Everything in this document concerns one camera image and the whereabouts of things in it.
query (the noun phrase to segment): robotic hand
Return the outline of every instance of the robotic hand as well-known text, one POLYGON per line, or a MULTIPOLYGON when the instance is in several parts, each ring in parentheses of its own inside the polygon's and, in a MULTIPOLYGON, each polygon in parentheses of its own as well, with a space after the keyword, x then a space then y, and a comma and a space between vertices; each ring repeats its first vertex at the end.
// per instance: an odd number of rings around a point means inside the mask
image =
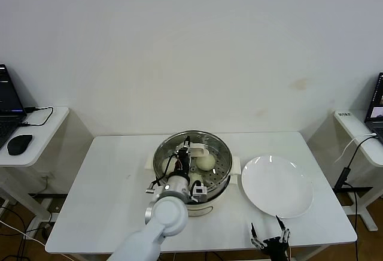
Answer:
POLYGON ((290 230, 286 228, 281 219, 276 216, 276 219, 281 227, 281 236, 264 240, 263 242, 258 239, 254 225, 251 224, 251 243, 261 250, 263 254, 270 256, 271 261, 287 261, 287 250, 289 249, 288 240, 290 239, 290 230))
POLYGON ((186 226, 188 212, 185 204, 190 201, 204 200, 207 188, 203 184, 193 186, 189 191, 190 137, 183 146, 169 158, 162 177, 154 180, 147 193, 154 194, 153 201, 145 212, 145 223, 142 231, 128 236, 111 255, 108 261, 155 261, 161 252, 161 244, 168 236, 179 234, 186 226), (176 167, 169 174, 168 182, 160 186, 159 181, 165 177, 171 158, 177 158, 176 167))

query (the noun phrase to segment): white cable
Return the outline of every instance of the white cable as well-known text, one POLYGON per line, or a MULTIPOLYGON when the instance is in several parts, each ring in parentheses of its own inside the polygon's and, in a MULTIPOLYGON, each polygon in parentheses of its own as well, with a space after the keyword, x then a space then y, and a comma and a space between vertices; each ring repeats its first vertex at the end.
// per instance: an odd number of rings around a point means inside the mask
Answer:
POLYGON ((346 149, 351 145, 351 143, 352 143, 355 139, 360 138, 360 137, 363 137, 363 136, 376 136, 376 133, 363 134, 363 135, 359 135, 359 136, 357 136, 357 137, 354 137, 354 138, 353 138, 353 139, 346 145, 345 149, 343 149, 343 152, 342 152, 341 156, 339 156, 338 159, 336 159, 336 160, 334 161, 333 164, 335 164, 336 162, 338 162, 338 161, 342 158, 342 156, 343 156, 343 155, 345 154, 345 152, 346 152, 346 149))
MULTIPOLYGON (((12 227, 12 226, 6 224, 6 222, 0 220, 0 223, 2 223, 2 224, 4 224, 4 225, 8 226, 9 228, 11 228, 11 229, 13 229, 13 230, 18 231, 18 233, 23 234, 25 237, 27 237, 27 239, 31 239, 31 240, 33 240, 33 241, 36 241, 37 243, 39 243, 39 244, 41 244, 42 246, 45 247, 45 244, 44 244, 44 243, 42 243, 42 242, 40 242, 40 241, 38 241, 38 240, 36 240, 36 239, 34 239, 34 238, 32 238, 32 237, 29 237, 29 236, 28 236, 27 234, 25 234, 24 232, 22 232, 22 231, 16 229, 15 227, 12 227)), ((61 256, 64 256, 65 258, 68 258, 68 259, 71 260, 71 261, 75 261, 74 259, 68 257, 67 255, 64 255, 64 254, 60 254, 60 255, 61 255, 61 256)))

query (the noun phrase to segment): pot handle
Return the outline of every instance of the pot handle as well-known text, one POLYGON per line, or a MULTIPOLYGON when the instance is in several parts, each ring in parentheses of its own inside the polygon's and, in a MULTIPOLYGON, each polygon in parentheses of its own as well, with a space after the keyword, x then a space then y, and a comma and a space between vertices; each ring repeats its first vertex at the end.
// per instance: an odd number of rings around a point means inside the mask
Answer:
POLYGON ((148 159, 146 160, 146 163, 145 163, 145 169, 146 170, 154 171, 153 159, 154 159, 154 155, 153 154, 148 156, 148 159))
POLYGON ((233 156, 232 169, 230 170, 230 184, 237 184, 238 176, 241 173, 241 160, 238 156, 233 156))

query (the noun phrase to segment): laptop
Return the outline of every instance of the laptop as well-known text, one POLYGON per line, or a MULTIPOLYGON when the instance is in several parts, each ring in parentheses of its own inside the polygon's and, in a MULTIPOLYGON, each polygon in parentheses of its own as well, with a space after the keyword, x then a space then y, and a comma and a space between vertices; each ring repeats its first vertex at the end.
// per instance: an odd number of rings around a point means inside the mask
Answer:
POLYGON ((0 64, 0 148, 26 117, 5 65, 0 64))
POLYGON ((372 132, 377 134, 379 140, 383 142, 383 72, 379 74, 364 122, 372 132))

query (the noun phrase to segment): white plate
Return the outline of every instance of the white plate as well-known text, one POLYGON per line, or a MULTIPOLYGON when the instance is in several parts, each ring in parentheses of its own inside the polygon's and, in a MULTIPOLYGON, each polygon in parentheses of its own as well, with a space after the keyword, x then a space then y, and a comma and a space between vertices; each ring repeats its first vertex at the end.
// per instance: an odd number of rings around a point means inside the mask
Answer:
POLYGON ((294 163, 279 156, 260 156, 242 171, 242 186, 250 201, 281 218, 301 216, 313 200, 312 183, 294 163))

